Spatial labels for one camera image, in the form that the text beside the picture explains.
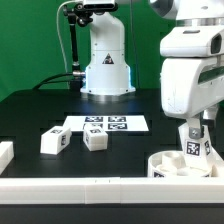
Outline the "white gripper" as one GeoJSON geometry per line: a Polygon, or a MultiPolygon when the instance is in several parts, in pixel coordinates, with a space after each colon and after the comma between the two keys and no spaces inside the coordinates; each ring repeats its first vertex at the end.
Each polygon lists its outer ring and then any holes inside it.
{"type": "Polygon", "coordinates": [[[223,57],[168,58],[161,70],[161,103],[169,117],[187,119],[189,137],[204,137],[201,117],[210,125],[216,124],[219,103],[224,100],[224,72],[218,77],[199,83],[202,71],[224,67],[223,57]]]}

